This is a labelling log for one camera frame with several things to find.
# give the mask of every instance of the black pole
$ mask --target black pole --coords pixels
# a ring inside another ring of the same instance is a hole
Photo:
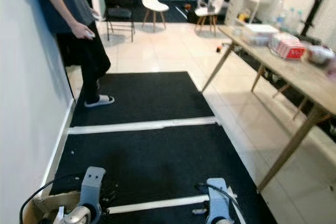
[[[307,20],[306,20],[306,22],[304,23],[304,24],[305,24],[305,25],[304,25],[305,27],[303,28],[303,30],[302,30],[302,32],[301,32],[301,35],[304,35],[304,36],[305,36],[305,35],[307,34],[309,28],[313,25],[313,24],[312,24],[312,23],[313,23],[313,20],[314,20],[314,18],[315,18],[315,15],[316,15],[317,11],[318,11],[319,8],[320,8],[320,5],[321,5],[322,1],[323,1],[323,0],[315,0],[314,5],[313,5],[312,9],[310,10],[310,13],[309,13],[309,15],[308,15],[308,17],[307,17]]]

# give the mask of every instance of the baseboard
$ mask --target baseboard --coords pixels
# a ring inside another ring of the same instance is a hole
[[[55,144],[53,153],[50,157],[48,167],[46,169],[41,187],[45,183],[47,183],[48,181],[51,181],[52,179],[55,178],[55,174],[56,174],[56,171],[57,171],[57,168],[58,168],[58,164],[60,162],[60,159],[61,159],[61,156],[62,156],[62,153],[63,153],[63,149],[64,149],[64,146],[65,146],[65,142],[66,142],[67,137],[68,137],[68,129],[70,127],[73,112],[75,111],[75,106],[76,106],[76,103],[75,103],[74,99],[72,99],[69,103],[68,110],[67,110],[66,116],[64,118],[62,127],[60,129],[60,132],[59,132],[59,135],[58,135],[57,142]],[[51,186],[49,186],[46,189],[44,189],[43,191],[41,191],[37,195],[37,197],[40,198],[40,197],[48,196],[49,193],[50,193],[50,190],[51,190]]]

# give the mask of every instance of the white tile floor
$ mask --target white tile floor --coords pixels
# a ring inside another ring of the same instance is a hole
[[[144,28],[136,24],[134,43],[130,33],[123,31],[107,41],[105,24],[97,26],[112,62],[109,72],[184,70],[199,89],[221,57],[216,47],[229,41],[219,31],[214,37],[208,27],[198,35],[193,24],[168,24],[167,30],[158,24],[155,34],[152,24]],[[68,74],[77,98],[80,69],[72,67]],[[204,97],[257,184],[305,117],[300,114],[293,121],[296,108],[282,94],[272,99],[276,90],[264,79],[251,94],[255,75],[232,54]],[[330,186],[336,187],[336,144],[315,127],[262,195],[278,223],[332,224],[336,223],[336,192]]]

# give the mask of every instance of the black cable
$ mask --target black cable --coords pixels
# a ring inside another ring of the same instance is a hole
[[[216,186],[210,185],[210,184],[208,184],[208,183],[198,183],[198,184],[195,185],[195,188],[196,188],[197,190],[201,191],[201,190],[200,190],[200,187],[201,187],[201,186],[209,187],[209,188],[211,188],[211,189],[214,189],[214,190],[220,192],[220,193],[223,194],[224,196],[226,196],[226,197],[227,197],[229,200],[231,200],[232,203],[236,206],[236,208],[238,209],[238,211],[240,212],[241,216],[242,216],[243,219],[244,219],[244,215],[243,215],[243,212],[242,212],[241,208],[239,207],[239,205],[238,205],[238,203],[236,202],[236,200],[235,200],[230,194],[228,194],[226,191],[224,191],[224,190],[222,190],[222,189],[220,189],[220,188],[218,188],[218,187],[216,187]]]
[[[42,191],[43,189],[45,189],[47,186],[51,185],[52,183],[56,182],[56,181],[59,181],[61,179],[64,179],[64,178],[67,178],[67,177],[78,177],[80,175],[83,175],[83,173],[81,174],[68,174],[68,175],[65,175],[65,176],[61,176],[59,178],[55,178],[51,181],[49,181],[48,183],[46,183],[43,187],[41,187],[40,189],[38,189],[36,192],[34,192],[21,206],[21,209],[20,209],[20,214],[19,214],[19,218],[20,218],[20,224],[23,224],[23,210],[25,208],[25,206],[40,192]]]

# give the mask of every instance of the hand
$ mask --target hand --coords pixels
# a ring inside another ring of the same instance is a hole
[[[90,9],[91,9],[92,14],[95,14],[95,15],[97,15],[97,16],[100,16],[99,13],[98,13],[95,9],[92,9],[92,8],[90,8]]]
[[[79,22],[74,23],[70,26],[72,33],[75,35],[77,39],[89,39],[93,40],[90,36],[88,36],[87,32],[94,34],[86,25],[83,25]]]

